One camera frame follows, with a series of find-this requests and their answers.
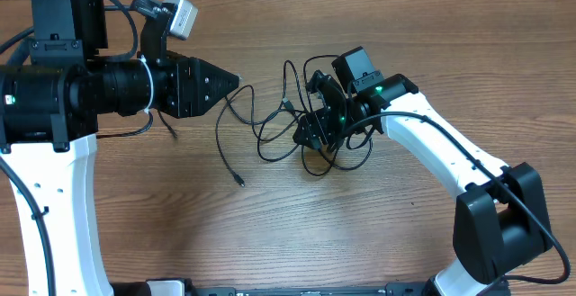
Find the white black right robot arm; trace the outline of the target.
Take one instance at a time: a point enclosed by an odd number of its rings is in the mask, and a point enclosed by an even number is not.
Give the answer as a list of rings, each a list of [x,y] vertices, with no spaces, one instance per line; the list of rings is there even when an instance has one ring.
[[[413,291],[421,295],[508,295],[512,271],[554,245],[540,175],[527,163],[509,166],[478,148],[437,113],[402,74],[385,76],[357,47],[332,56],[333,74],[304,77],[321,100],[293,135],[336,167],[356,134],[372,144],[386,135],[415,156],[455,203],[455,260]]]

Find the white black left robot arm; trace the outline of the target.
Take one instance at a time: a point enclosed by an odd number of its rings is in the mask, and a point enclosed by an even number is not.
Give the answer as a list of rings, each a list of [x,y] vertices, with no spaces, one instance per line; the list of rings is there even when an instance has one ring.
[[[98,118],[201,116],[239,77],[167,49],[187,0],[31,0],[33,26],[1,67],[1,168],[19,214],[31,295],[192,295],[186,278],[112,283],[94,198]]]

